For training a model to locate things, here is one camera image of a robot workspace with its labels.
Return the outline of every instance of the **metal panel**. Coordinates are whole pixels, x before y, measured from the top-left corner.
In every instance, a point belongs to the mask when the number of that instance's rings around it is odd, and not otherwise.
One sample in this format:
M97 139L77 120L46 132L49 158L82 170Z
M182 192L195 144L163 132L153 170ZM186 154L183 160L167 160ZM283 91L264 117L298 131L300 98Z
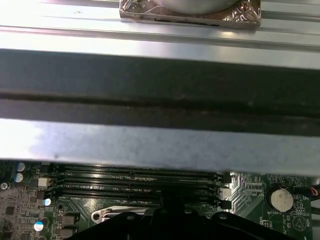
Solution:
M0 119L0 158L319 174L320 138Z

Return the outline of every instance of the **electrolytic capacitor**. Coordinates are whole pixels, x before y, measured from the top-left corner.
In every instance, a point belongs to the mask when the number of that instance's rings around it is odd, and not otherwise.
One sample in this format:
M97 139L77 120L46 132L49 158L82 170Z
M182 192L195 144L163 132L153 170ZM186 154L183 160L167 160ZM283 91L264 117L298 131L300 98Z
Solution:
M26 172L22 173L22 172L17 172L14 177L13 180L16 183L21 183L21 182L25 182L29 179L29 174L27 174Z
M50 224L50 220L49 220L49 218L47 218L47 217L41 218L41 219L40 219L40 222L43 224L43 226L44 226L45 228L47 228L47 227L49 226L49 224Z
M30 163L28 162L18 162L16 165L16 171L17 172L23 172L23 171L28 171L30 170Z

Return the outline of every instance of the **black cable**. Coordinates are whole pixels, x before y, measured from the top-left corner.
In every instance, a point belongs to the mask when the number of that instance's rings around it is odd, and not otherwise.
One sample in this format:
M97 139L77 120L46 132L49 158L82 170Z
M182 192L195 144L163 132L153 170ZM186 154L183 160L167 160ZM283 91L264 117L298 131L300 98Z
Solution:
M315 215L320 215L320 208L312 206L311 207L311 213L315 214Z

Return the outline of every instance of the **wire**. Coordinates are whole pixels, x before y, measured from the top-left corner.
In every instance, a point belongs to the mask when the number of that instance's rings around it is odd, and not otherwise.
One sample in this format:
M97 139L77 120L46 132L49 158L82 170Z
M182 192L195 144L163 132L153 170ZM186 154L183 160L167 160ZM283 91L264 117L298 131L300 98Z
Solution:
M314 196L314 197L319 196L319 192L313 186L310 188L310 190L312 192L312 196Z

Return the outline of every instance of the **chip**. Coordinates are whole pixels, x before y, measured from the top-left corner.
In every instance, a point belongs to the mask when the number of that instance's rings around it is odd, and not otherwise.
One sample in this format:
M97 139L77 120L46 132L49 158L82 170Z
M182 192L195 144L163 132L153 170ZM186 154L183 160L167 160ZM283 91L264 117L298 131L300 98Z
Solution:
M15 207L14 206L7 206L5 208L5 215L13 215L15 213Z
M62 217L63 226L74 225L75 223L76 223L76 218L73 215L64 215Z
M36 203L37 198L35 198L34 196L30 197L30 203L34 204Z
M29 240L30 234L29 233L22 233L20 236L20 240Z
M67 239L67 238L72 237L73 234L74 234L74 230L73 229L62 228L61 229L61 233L60 233L60 237L62 239Z
M45 192L44 191L37 191L36 192L36 199L43 200L45 198Z

